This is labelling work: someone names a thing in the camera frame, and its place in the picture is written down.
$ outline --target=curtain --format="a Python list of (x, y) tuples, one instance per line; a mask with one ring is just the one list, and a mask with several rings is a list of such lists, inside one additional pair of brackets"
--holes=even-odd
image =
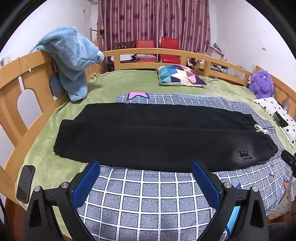
[(179, 49), (204, 52), (210, 43), (208, 0), (99, 0), (105, 30), (103, 50), (115, 42), (161, 37), (179, 40)]

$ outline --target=chair seat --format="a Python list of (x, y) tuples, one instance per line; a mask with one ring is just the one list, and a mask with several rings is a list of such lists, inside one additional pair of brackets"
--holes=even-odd
[(162, 63), (168, 63), (168, 64), (180, 64), (181, 63), (179, 56), (176, 56), (176, 55), (162, 54), (160, 57), (161, 57)]
[(156, 59), (139, 59), (136, 63), (157, 63)]

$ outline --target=gray plaid blanket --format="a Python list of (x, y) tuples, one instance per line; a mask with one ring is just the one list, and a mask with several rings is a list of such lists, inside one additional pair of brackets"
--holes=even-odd
[[(278, 153), (266, 162), (215, 174), (222, 182), (230, 182), (235, 187), (257, 186), (266, 213), (280, 202), (285, 192), (283, 181), (292, 180), (291, 169), (280, 157), (284, 148), (275, 128), (248, 104), (223, 97), (161, 93), (139, 93), (139, 96), (129, 93), (118, 96), (115, 102), (208, 106), (251, 114), (268, 130), (279, 148)], [(96, 240), (127, 241), (196, 240), (215, 213), (191, 173), (103, 166), (85, 204), (77, 211)], [(226, 237), (225, 231), (221, 240)]]

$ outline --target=wooden bed frame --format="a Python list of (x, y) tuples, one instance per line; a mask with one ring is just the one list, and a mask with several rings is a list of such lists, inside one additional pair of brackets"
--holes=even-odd
[[(198, 58), (205, 60), (204, 76), (222, 78), (230, 83), (247, 86), (250, 76), (253, 75), (235, 64), (213, 58), (207, 55), (192, 53), (181, 50), (161, 48), (136, 48), (119, 49), (103, 52), (105, 57), (114, 56), (115, 70), (122, 69), (155, 69), (164, 63), (120, 63), (120, 54), (170, 54), (181, 57), (181, 65), (186, 65), (187, 58)], [(55, 63), (51, 56), (45, 52), (37, 51), (16, 59), (0, 68), (0, 124), (7, 136), (15, 146), (4, 168), (0, 167), (0, 192), (8, 199), (19, 205), (16, 200), (15, 182), (25, 156), (34, 143), (36, 137), (48, 121), (56, 108), (64, 102), (69, 101), (65, 94), (54, 100), (50, 87), (49, 77), (56, 71)], [(243, 78), (210, 70), (210, 64), (217, 63), (235, 69), (243, 73)], [(86, 78), (90, 80), (94, 73), (100, 73), (100, 65), (93, 64), (86, 69)], [(17, 100), (21, 94), (19, 77), (22, 79), (24, 89), (34, 91), (40, 105), (42, 114), (27, 128), (17, 109)], [(286, 106), (289, 114), (294, 118), (296, 114), (296, 93), (282, 81), (272, 76), (275, 85), (275, 98)]]

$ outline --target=red chair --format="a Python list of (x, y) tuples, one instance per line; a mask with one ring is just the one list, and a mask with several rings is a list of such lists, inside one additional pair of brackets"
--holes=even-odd
[[(163, 49), (177, 49), (177, 50), (179, 50), (179, 40), (167, 38), (167, 37), (161, 37), (160, 47)], [(169, 55), (169, 54), (161, 54), (160, 61), (162, 63), (169, 63), (169, 64), (180, 64), (181, 63), (180, 56)]]
[[(155, 48), (153, 39), (136, 40), (136, 48)], [(139, 59), (137, 63), (157, 63), (156, 59)]]

